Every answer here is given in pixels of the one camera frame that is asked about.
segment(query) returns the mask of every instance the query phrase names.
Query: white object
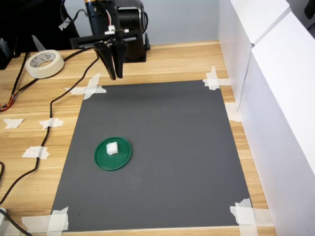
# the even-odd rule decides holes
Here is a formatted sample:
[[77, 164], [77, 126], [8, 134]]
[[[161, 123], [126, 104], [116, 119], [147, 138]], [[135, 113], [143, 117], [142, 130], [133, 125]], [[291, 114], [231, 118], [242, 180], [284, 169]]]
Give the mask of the white object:
[[[48, 61], [51, 62], [41, 67], [43, 63]], [[64, 60], [56, 50], [46, 50], [36, 53], [31, 56], [25, 64], [26, 70], [36, 79], [44, 79], [53, 76], [61, 71], [63, 66]]]
[[106, 150], [108, 155], [114, 155], [118, 153], [117, 142], [110, 143], [106, 145]]
[[240, 107], [278, 235], [315, 235], [315, 41], [289, 13], [252, 50]]
[[24, 121], [24, 119], [3, 119], [6, 123], [5, 129], [17, 128]]
[[47, 129], [48, 126], [50, 127], [59, 127], [63, 125], [63, 120], [59, 120], [59, 118], [49, 118], [49, 120], [44, 120], [39, 122], [43, 129]]
[[115, 34], [115, 31], [106, 31], [105, 35]]
[[44, 160], [46, 160], [48, 156], [49, 156], [49, 153], [47, 151], [47, 147], [42, 147], [42, 146], [30, 147], [22, 155], [22, 157], [26, 157], [26, 158], [39, 157], [40, 159], [44, 159]]
[[108, 27], [108, 31], [115, 31], [115, 29], [116, 29], [115, 26], [109, 26]]
[[251, 49], [286, 14], [285, 0], [220, 0], [219, 41], [237, 107]]
[[251, 43], [257, 44], [290, 11], [285, 0], [231, 0]]
[[89, 99], [94, 93], [106, 93], [107, 91], [102, 88], [102, 86], [97, 86], [100, 78], [100, 74], [94, 75], [87, 87], [75, 87], [71, 90], [71, 94], [80, 95], [84, 94], [83, 100]]
[[211, 72], [207, 73], [207, 79], [203, 80], [206, 87], [209, 87], [209, 90], [220, 89], [219, 80], [217, 77], [217, 70], [212, 66]]
[[252, 208], [250, 199], [235, 203], [230, 211], [240, 226], [241, 236], [258, 236], [257, 226], [273, 226], [269, 210]]
[[2, 227], [3, 227], [3, 225], [4, 224], [2, 224], [3, 223], [3, 221], [5, 220], [5, 218], [4, 218], [4, 215], [2, 215], [1, 213], [0, 213], [0, 233], [2, 232]]
[[228, 116], [228, 120], [232, 120], [235, 122], [241, 122], [241, 117], [238, 113], [238, 109], [236, 103], [225, 103], [225, 109]]
[[54, 210], [51, 215], [22, 217], [22, 223], [31, 234], [42, 234], [61, 236], [62, 232], [68, 230], [68, 208]]

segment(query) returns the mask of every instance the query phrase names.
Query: black cable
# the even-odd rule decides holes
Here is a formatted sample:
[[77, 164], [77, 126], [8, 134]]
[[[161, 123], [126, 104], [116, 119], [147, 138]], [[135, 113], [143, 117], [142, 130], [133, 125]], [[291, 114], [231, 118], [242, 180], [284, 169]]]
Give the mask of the black cable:
[[148, 24], [149, 24], [149, 17], [148, 17], [148, 14], [147, 14], [146, 12], [144, 12], [144, 16], [145, 16], [145, 18], [146, 18], [146, 25], [145, 25], [145, 27], [144, 27], [144, 30], [142, 31], [142, 34], [144, 34], [144, 33], [147, 31], [147, 29], [148, 29]]
[[81, 50], [79, 50], [79, 51], [77, 51], [77, 52], [75, 52], [75, 53], [72, 53], [71, 55], [69, 55], [68, 57], [66, 57], [65, 59], [63, 59], [64, 61], [67, 61], [67, 60], [69, 60], [70, 58], [73, 58], [74, 56], [76, 56], [76, 55], [78, 55], [78, 54], [80, 54], [80, 53], [82, 53], [82, 52], [85, 52], [85, 51], [87, 51], [87, 50], [89, 50], [89, 49], [92, 49], [93, 47], [88, 47], [88, 48], [84, 48], [84, 49], [81, 49]]
[[24, 230], [23, 228], [21, 228], [4, 210], [0, 209], [0, 213], [2, 215], [5, 216], [5, 218], [7, 218], [12, 225], [14, 225], [19, 231], [21, 231], [22, 233], [24, 233], [27, 236], [32, 236], [30, 233], [28, 233], [26, 230]]
[[[64, 18], [64, 16], [63, 16], [63, 6], [64, 6], [64, 2], [65, 2], [65, 0], [62, 0], [61, 5], [60, 5], [60, 17], [61, 17], [61, 20], [62, 20], [63, 22], [65, 21], [65, 18]], [[86, 10], [84, 10], [84, 9], [78, 10], [73, 19], [72, 19], [72, 18], [69, 16], [69, 14], [68, 14], [68, 17], [69, 17], [69, 19], [70, 19], [69, 24], [75, 22], [75, 20], [76, 20], [76, 19], [78, 18], [78, 16], [79, 16], [80, 11], [83, 11], [84, 14], [85, 14], [85, 16], [88, 16], [88, 13], [87, 13]]]
[[24, 66], [25, 66], [25, 63], [26, 63], [26, 61], [27, 61], [27, 59], [28, 59], [28, 56], [29, 56], [29, 53], [28, 53], [28, 52], [25, 53], [24, 60], [23, 60], [23, 63], [22, 63], [20, 72], [19, 72], [18, 76], [16, 77], [16, 80], [15, 80], [15, 83], [14, 83], [14, 86], [13, 86], [13, 89], [12, 89], [12, 93], [11, 93], [12, 96], [14, 95], [15, 90], [16, 90], [16, 87], [17, 87], [17, 85], [18, 85], [18, 83], [19, 83], [19, 80], [20, 80], [20, 78], [21, 78], [21, 75], [22, 75], [22, 72], [23, 72], [23, 70], [24, 70]]
[[30, 86], [32, 86], [33, 84], [35, 84], [39, 79], [33, 79], [31, 82], [29, 82], [27, 85], [24, 85], [23, 87], [21, 87], [18, 90], [18, 93], [23, 92], [24, 90], [26, 90], [27, 88], [29, 88]]
[[[83, 51], [84, 51], [84, 50], [80, 50], [80, 51], [78, 51], [78, 52], [76, 52], [76, 53], [71, 54], [71, 55], [70, 55], [71, 57], [70, 57], [70, 56], [69, 56], [69, 57], [72, 58], [73, 56], [75, 56], [75, 55], [77, 55], [77, 54], [79, 54], [79, 53], [81, 53], [81, 52], [83, 52]], [[99, 60], [99, 57], [97, 56], [97, 59], [95, 59], [95, 60], [88, 66], [88, 68], [85, 70], [85, 72], [84, 72], [84, 74], [83, 74], [83, 76], [82, 76], [81, 79], [79, 79], [69, 90], [67, 90], [67, 91], [64, 92], [62, 95], [60, 95], [59, 97], [55, 98], [54, 100], [52, 100], [52, 101], [50, 102], [50, 105], [49, 105], [49, 118], [52, 118], [52, 117], [53, 117], [53, 103], [56, 102], [56, 101], [58, 101], [60, 98], [64, 97], [65, 95], [67, 95], [69, 92], [71, 92], [71, 90], [73, 90], [73, 89], [85, 78], [85, 76], [86, 76], [88, 70], [89, 70], [98, 60]], [[35, 80], [31, 81], [29, 84], [35, 83], [36, 81], [37, 81], [37, 80], [35, 79]], [[49, 136], [49, 133], [50, 133], [50, 126], [47, 128], [47, 132], [46, 132], [45, 138], [44, 138], [44, 140], [43, 140], [43, 142], [42, 142], [42, 144], [41, 144], [42, 147], [45, 146], [45, 144], [46, 144], [46, 142], [47, 142], [47, 139], [48, 139], [48, 136]], [[24, 178], [25, 176], [27, 176], [27, 175], [29, 175], [29, 174], [31, 174], [32, 172], [34, 172], [34, 171], [37, 170], [38, 165], [39, 165], [39, 160], [40, 160], [40, 158], [37, 157], [37, 158], [36, 158], [36, 164], [35, 164], [34, 169], [32, 169], [31, 171], [26, 172], [25, 174], [21, 175], [18, 179], [16, 179], [16, 180], [14, 181], [14, 183], [10, 186], [10, 188], [8, 189], [8, 191], [6, 192], [6, 194], [4, 195], [3, 199], [0, 201], [0, 205], [3, 204], [3, 202], [5, 201], [5, 199], [7, 198], [7, 196], [9, 195], [9, 193], [11, 192], [11, 190], [13, 189], [13, 187], [14, 187], [22, 178]], [[2, 176], [3, 176], [3, 173], [4, 173], [4, 164], [3, 164], [2, 162], [0, 162], [0, 165], [1, 165], [1, 172], [0, 172], [0, 182], [1, 182], [1, 179], [2, 179]], [[32, 236], [30, 233], [28, 233], [27, 231], [25, 231], [24, 229], [22, 229], [18, 224], [16, 224], [16, 223], [12, 220], [12, 218], [11, 218], [7, 213], [5, 213], [3, 210], [0, 209], [0, 213], [2, 213], [2, 214], [3, 214], [18, 230], [20, 230], [22, 233], [24, 233], [24, 234], [27, 235], [27, 236]]]
[[[52, 118], [53, 117], [53, 103], [56, 102], [57, 100], [59, 100], [60, 98], [62, 98], [63, 96], [65, 96], [66, 94], [68, 94], [71, 90], [73, 90], [83, 79], [84, 77], [86, 76], [88, 70], [98, 61], [99, 57], [97, 56], [97, 59], [95, 61], [92, 62], [92, 64], [89, 65], [89, 67], [85, 70], [82, 78], [80, 80], [78, 80], [68, 91], [66, 91], [65, 93], [63, 93], [62, 95], [60, 95], [59, 97], [55, 98], [54, 100], [52, 100], [50, 102], [50, 105], [49, 105], [49, 118]], [[47, 133], [46, 133], [46, 136], [41, 144], [41, 146], [43, 147], [48, 139], [48, 136], [49, 136], [49, 132], [50, 132], [50, 126], [47, 127]]]
[[[89, 66], [88, 68], [85, 70], [82, 78], [80, 80], [78, 80], [68, 91], [66, 91], [65, 93], [63, 93], [62, 95], [60, 95], [59, 97], [55, 98], [54, 100], [52, 100], [50, 102], [50, 110], [49, 110], [49, 118], [52, 118], [53, 117], [53, 103], [57, 100], [59, 100], [60, 98], [62, 98], [63, 96], [65, 96], [66, 94], [68, 94], [71, 90], [73, 90], [83, 79], [84, 77], [86, 76], [88, 70], [98, 61], [99, 57], [97, 56], [97, 59], [94, 60]], [[47, 142], [47, 138], [49, 136], [49, 131], [50, 131], [50, 126], [47, 128], [47, 133], [46, 133], [46, 136], [41, 144], [42, 147], [45, 146], [46, 142]], [[1, 173], [0, 173], [0, 177], [2, 177], [3, 175], [3, 172], [4, 172], [4, 164], [2, 162], [0, 162], [1, 166], [2, 166], [2, 169], [1, 169]], [[36, 158], [36, 164], [35, 164], [35, 167], [34, 169], [26, 172], [25, 174], [21, 175], [19, 178], [17, 178], [13, 184], [10, 186], [10, 188], [8, 189], [8, 191], [6, 192], [6, 194], [4, 195], [4, 197], [2, 198], [2, 200], [0, 201], [0, 205], [3, 204], [3, 202], [5, 201], [5, 199], [7, 198], [7, 196], [9, 195], [9, 193], [11, 192], [11, 190], [13, 189], [13, 187], [22, 179], [24, 178], [25, 176], [29, 175], [30, 173], [34, 172], [37, 170], [38, 168], [38, 165], [39, 165], [39, 157]]]

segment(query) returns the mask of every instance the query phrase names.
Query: white box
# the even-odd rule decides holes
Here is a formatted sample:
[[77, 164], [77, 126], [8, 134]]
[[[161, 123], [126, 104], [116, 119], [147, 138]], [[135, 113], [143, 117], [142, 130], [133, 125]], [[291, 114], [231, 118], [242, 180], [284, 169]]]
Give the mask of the white box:
[[291, 10], [285, 0], [220, 0], [219, 41], [237, 107], [252, 47]]
[[315, 40], [289, 13], [252, 50], [240, 115], [277, 234], [315, 235]]

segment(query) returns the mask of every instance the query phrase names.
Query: green plate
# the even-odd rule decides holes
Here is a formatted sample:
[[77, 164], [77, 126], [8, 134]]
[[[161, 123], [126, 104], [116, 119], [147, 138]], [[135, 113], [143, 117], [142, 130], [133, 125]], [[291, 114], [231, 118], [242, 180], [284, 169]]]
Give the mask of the green plate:
[[[106, 145], [114, 142], [117, 142], [118, 153], [108, 155]], [[112, 137], [101, 142], [94, 154], [95, 163], [105, 171], [119, 170], [128, 163], [130, 157], [131, 145], [126, 139], [120, 137]]]

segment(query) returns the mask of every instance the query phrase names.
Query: wooden desk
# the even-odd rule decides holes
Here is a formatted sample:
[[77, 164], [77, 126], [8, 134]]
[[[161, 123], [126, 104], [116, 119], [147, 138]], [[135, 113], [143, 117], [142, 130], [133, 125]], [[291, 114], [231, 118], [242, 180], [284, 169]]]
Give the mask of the wooden desk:
[[[62, 51], [63, 58], [73, 51]], [[40, 121], [49, 118], [49, 103], [61, 95], [64, 88], [71, 87], [87, 66], [95, 59], [93, 50], [84, 52], [66, 62], [63, 70], [56, 76], [40, 80], [23, 92], [11, 109], [0, 114], [0, 159], [5, 163], [5, 174], [1, 183], [2, 197], [12, 182], [21, 174], [34, 168], [35, 159], [22, 158], [30, 146], [39, 146], [46, 134]], [[5, 71], [0, 71], [0, 101], [6, 100], [13, 88], [23, 56], [13, 59]], [[206, 79], [212, 66], [217, 69], [218, 77], [228, 78], [223, 62], [220, 45], [217, 41], [153, 46], [148, 52], [146, 63], [124, 65], [124, 78], [111, 81], [101, 61], [87, 73], [79, 86], [86, 86], [89, 79], [101, 73], [100, 85], [122, 85]], [[32, 77], [24, 70], [19, 88], [30, 82]], [[225, 102], [234, 102], [231, 87], [221, 87]], [[49, 215], [55, 198], [63, 165], [68, 153], [74, 127], [78, 118], [83, 95], [68, 94], [54, 103], [54, 117], [64, 121], [63, 126], [52, 128], [46, 147], [50, 153], [47, 160], [41, 160], [39, 169], [22, 179], [12, 190], [1, 207], [21, 224], [23, 216]], [[17, 129], [4, 129], [4, 118], [24, 118]], [[254, 208], [268, 208], [257, 171], [252, 159], [246, 136], [241, 123], [230, 122], [239, 157], [241, 159], [247, 186]], [[273, 227], [259, 228], [259, 235], [276, 235]], [[216, 235], [238, 236], [239, 227], [220, 227], [204, 229], [140, 230], [97, 232], [89, 235]]]

